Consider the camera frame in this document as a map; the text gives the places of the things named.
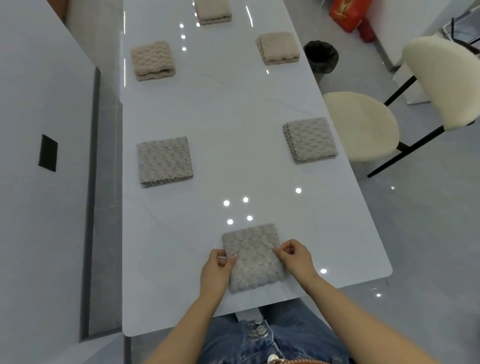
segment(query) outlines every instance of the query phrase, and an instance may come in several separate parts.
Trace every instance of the glossy tabletop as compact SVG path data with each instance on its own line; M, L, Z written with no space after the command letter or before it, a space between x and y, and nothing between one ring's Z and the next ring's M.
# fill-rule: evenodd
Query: glossy tabletop
M197 26L188 0L125 0L123 102L123 331L174 326L199 293L200 271L224 232L275 223L342 287L392 268L333 126L336 158L297 165L288 121L331 120L303 52L265 66L255 39L289 31L282 0L229 0L230 23ZM137 82L129 50L165 40L177 74ZM136 144L186 136L194 177L143 188ZM293 277L237 294L216 315L303 295Z

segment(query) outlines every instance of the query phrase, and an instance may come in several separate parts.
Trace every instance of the cream chair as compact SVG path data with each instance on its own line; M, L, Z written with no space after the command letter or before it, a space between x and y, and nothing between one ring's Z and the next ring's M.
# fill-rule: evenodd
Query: cream chair
M446 39L423 36L403 49L412 76L384 104L354 92L324 95L335 129L352 162L401 153L368 175L380 173L445 131L472 124L480 116L480 60L464 47ZM400 142L398 125L388 106L419 81L440 111L443 125L411 146Z

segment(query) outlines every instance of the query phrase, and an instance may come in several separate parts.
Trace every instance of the blue denim jeans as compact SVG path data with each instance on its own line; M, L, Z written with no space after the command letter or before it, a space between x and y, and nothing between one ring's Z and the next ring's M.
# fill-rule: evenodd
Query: blue denim jeans
M280 359L353 363L335 333L300 298L260 307L263 320L212 319L199 364L264 364Z

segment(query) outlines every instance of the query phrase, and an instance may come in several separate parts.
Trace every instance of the folded towel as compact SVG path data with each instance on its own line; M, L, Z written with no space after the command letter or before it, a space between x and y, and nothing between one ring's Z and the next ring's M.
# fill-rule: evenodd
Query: folded towel
M222 235L222 241L227 256L237 254L237 262L230 275L232 293L285 278L285 266L272 251L272 246L279 246L275 224L227 232Z
M297 42L291 33L261 34L256 43L266 65L298 62L300 59Z
M170 46L163 40L132 48L130 54L138 81L171 77L176 72Z
M296 162L338 154L326 118L290 121L283 126L283 134Z
M200 24L214 24L232 21L228 0L195 0L195 9Z
M193 177L186 136L137 144L140 183L156 186Z

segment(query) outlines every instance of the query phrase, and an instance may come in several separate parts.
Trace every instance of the floor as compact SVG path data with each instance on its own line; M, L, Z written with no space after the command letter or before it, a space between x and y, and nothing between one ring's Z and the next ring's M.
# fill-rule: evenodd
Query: floor
M328 17L328 1L323 10L321 0L284 1L303 45L320 39L339 52L337 68L320 83L322 93L356 91L386 100L396 90L375 47L362 43L356 33L344 33ZM86 29L79 21L69 27L117 90L120 44L116 42L122 24L118 0L72 2L78 2L84 12L88 6L100 6L94 13L95 26ZM428 103L408 106L400 98L391 110L406 144L441 124ZM112 328L121 321L121 104L105 101L102 112L92 272L91 324L95 329ZM480 356L478 140L478 123L444 133L371 179L366 174L384 161L352 164L393 274L342 291L443 363L477 363ZM132 362L142 363L167 333L132 338Z

